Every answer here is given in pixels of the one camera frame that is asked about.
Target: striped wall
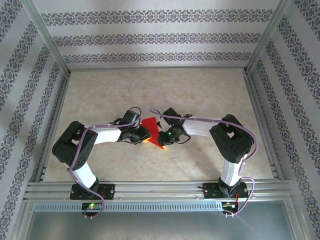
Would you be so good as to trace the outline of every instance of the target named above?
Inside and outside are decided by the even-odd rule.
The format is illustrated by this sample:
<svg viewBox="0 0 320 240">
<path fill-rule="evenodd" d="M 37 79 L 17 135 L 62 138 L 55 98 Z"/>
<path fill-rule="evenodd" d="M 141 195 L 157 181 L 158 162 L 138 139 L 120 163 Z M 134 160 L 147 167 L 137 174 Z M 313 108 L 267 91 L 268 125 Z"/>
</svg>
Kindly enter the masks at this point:
<svg viewBox="0 0 320 240">
<path fill-rule="evenodd" d="M 0 240 L 5 240 L 40 161 L 63 73 L 20 1 L 0 0 L 0 9 Z"/>
<path fill-rule="evenodd" d="M 279 0 L 35 0 L 70 69 L 245 67 Z"/>
<path fill-rule="evenodd" d="M 293 0 L 251 76 L 312 239 L 320 239 L 320 1 Z"/>
</svg>

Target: wall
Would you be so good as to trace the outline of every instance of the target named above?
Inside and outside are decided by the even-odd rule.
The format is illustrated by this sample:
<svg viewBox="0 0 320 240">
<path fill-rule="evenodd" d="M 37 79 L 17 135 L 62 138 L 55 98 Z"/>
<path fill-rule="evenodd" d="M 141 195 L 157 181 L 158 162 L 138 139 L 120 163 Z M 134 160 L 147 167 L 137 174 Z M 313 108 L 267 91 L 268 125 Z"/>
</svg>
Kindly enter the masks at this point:
<svg viewBox="0 0 320 240">
<path fill-rule="evenodd" d="M 34 1 L 72 70 L 245 67 L 278 3 L 279 0 Z"/>
<path fill-rule="evenodd" d="M 18 0 L 0 0 L 0 239 L 40 161 L 63 73 Z"/>
<path fill-rule="evenodd" d="M 294 0 L 251 77 L 283 173 L 320 239 L 320 4 Z"/>
</svg>

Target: marble floor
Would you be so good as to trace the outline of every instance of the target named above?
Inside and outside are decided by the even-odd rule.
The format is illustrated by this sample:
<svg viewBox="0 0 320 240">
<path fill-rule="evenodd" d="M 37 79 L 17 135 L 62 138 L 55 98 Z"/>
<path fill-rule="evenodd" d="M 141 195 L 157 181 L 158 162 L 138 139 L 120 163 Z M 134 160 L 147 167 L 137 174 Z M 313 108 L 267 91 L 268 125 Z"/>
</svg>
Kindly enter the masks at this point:
<svg viewBox="0 0 320 240">
<path fill-rule="evenodd" d="M 127 109 L 139 106 L 142 118 L 154 117 L 169 107 L 180 115 L 222 118 L 233 114 L 259 140 L 259 151 L 242 175 L 273 178 L 269 161 L 240 69 L 163 68 L 73 72 L 54 142 L 72 121 L 87 126 L 107 124 Z M 224 158 L 215 142 L 193 136 L 186 144 L 164 149 L 146 142 L 139 145 L 108 142 L 94 146 L 88 159 L 100 181 L 218 179 Z M 45 182 L 69 182 L 67 168 L 50 155 Z"/>
</svg>

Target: red object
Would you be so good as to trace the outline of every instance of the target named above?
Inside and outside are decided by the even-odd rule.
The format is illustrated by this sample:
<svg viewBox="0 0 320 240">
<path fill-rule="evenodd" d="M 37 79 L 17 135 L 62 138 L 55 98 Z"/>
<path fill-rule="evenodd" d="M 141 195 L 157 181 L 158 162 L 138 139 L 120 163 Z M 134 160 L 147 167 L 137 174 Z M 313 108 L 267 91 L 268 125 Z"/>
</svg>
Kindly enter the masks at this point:
<svg viewBox="0 0 320 240">
<path fill-rule="evenodd" d="M 160 146 L 158 143 L 159 128 L 157 125 L 157 119 L 154 116 L 143 119 L 141 125 L 143 125 L 146 129 L 150 131 L 151 137 L 148 139 L 148 141 L 158 146 L 159 148 L 164 149 L 164 147 Z"/>
</svg>

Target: perforated metal strip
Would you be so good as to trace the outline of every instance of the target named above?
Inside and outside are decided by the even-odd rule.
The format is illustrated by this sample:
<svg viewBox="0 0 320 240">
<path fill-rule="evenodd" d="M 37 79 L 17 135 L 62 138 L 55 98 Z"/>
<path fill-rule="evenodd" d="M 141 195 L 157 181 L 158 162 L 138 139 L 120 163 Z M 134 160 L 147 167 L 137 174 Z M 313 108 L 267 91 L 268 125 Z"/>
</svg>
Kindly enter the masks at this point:
<svg viewBox="0 0 320 240">
<path fill-rule="evenodd" d="M 79 212 L 82 204 L 76 203 L 37 203 L 35 212 Z M 134 212 L 213 212 L 222 211 L 221 201 L 206 201 L 206 202 L 107 202 L 104 207 L 104 212 L 111 213 L 134 213 Z"/>
</svg>

